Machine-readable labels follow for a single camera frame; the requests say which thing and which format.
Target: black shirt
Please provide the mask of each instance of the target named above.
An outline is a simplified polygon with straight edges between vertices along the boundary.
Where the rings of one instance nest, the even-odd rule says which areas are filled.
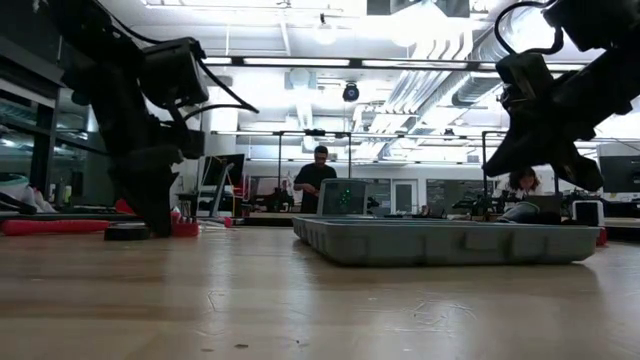
[[[310,184],[318,191],[320,191],[320,185],[324,179],[335,179],[338,175],[331,166],[319,167],[315,164],[308,164],[300,169],[300,173],[296,176],[296,180],[293,182],[296,185]],[[302,195],[302,208],[300,212],[304,214],[314,214],[318,211],[318,197],[304,192]]]

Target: red object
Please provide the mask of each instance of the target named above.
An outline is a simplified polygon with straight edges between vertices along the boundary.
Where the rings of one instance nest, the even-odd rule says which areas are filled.
[[[200,235],[200,224],[198,223],[174,223],[171,236],[174,237],[196,237]]]
[[[177,211],[172,211],[172,212],[171,212],[171,223],[172,223],[172,224],[177,223],[178,221],[180,221],[180,218],[181,218],[181,217],[182,217],[182,215],[181,215],[179,212],[177,212]]]
[[[598,241],[596,241],[596,246],[607,246],[609,242],[607,241],[607,228],[600,228],[600,236],[598,237]]]
[[[174,237],[196,237],[200,235],[200,224],[193,219],[193,223],[180,222],[182,215],[179,212],[171,213],[171,236]]]
[[[6,220],[2,223],[2,232],[7,236],[24,236],[43,233],[89,233],[104,231],[109,227],[103,220]]]
[[[119,213],[136,215],[136,213],[129,206],[129,204],[127,204],[127,202],[124,201],[124,199],[119,199],[118,201],[116,201],[115,208],[116,208],[116,211]]]

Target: ceiling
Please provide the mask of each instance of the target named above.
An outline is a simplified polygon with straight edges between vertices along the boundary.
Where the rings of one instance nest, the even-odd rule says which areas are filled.
[[[100,0],[121,21],[150,38],[168,40],[192,36],[209,57],[368,58],[416,60],[478,60],[495,62],[504,56],[490,30],[497,13],[514,0],[449,0],[469,2],[467,16],[449,16],[432,1],[386,16],[367,15],[367,0]],[[409,0],[389,0],[402,2]],[[521,11],[503,20],[502,31],[513,46],[549,46],[552,30],[539,11]],[[554,62],[587,63],[597,52],[580,53],[566,39]],[[295,70],[304,86],[292,81],[291,68],[211,66],[231,88],[260,109],[240,112],[238,130],[275,131],[320,128],[383,135],[479,135],[504,130],[509,119],[496,97],[496,74],[375,69]],[[356,102],[344,102],[347,82],[360,90]],[[223,101],[210,87],[212,101]],[[630,118],[602,124],[599,136],[624,136],[619,130]],[[330,139],[289,139],[283,154],[307,158],[309,147],[327,141],[338,159],[348,157],[343,142]],[[277,158],[277,142],[266,137],[238,138],[238,149]],[[438,143],[429,139],[359,139],[352,157],[414,161],[466,161],[479,154],[478,142]]]

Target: black puck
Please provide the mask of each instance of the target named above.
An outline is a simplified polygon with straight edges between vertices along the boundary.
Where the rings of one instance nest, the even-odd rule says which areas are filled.
[[[149,228],[140,223],[111,224],[104,231],[105,241],[135,241],[147,240],[151,237]]]

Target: laptop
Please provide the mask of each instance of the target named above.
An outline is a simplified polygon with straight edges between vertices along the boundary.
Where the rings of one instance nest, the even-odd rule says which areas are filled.
[[[557,195],[534,195],[527,196],[523,201],[534,204],[540,208],[540,212],[552,212],[559,214],[562,209],[562,196]]]

